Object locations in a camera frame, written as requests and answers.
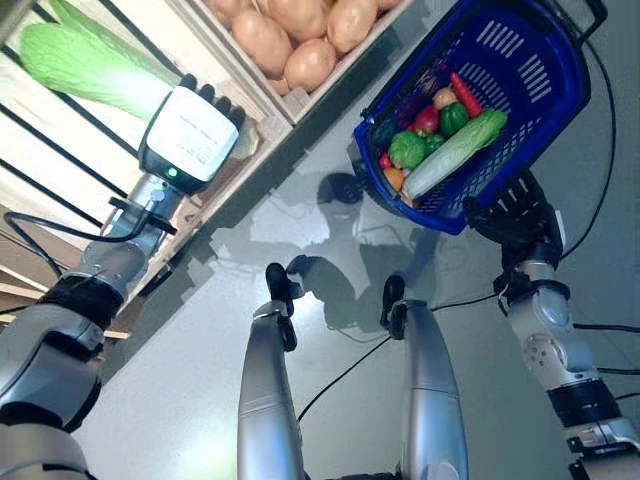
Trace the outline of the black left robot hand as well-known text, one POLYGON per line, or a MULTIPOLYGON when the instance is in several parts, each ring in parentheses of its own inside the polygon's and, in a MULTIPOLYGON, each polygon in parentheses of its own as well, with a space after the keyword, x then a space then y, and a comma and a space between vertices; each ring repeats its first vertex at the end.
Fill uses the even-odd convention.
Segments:
POLYGON ((246 118, 242 107, 186 74, 148 124, 139 167, 185 196, 202 192, 238 143, 246 118))

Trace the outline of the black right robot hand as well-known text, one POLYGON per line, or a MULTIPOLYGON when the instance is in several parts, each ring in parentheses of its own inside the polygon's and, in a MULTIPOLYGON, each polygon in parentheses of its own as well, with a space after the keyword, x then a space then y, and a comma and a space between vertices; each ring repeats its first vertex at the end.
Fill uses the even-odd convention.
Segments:
POLYGON ((564 246, 555 209, 530 170, 509 178, 492 204, 468 196, 463 210, 471 228, 501 246, 505 269, 525 260, 559 264, 564 246))

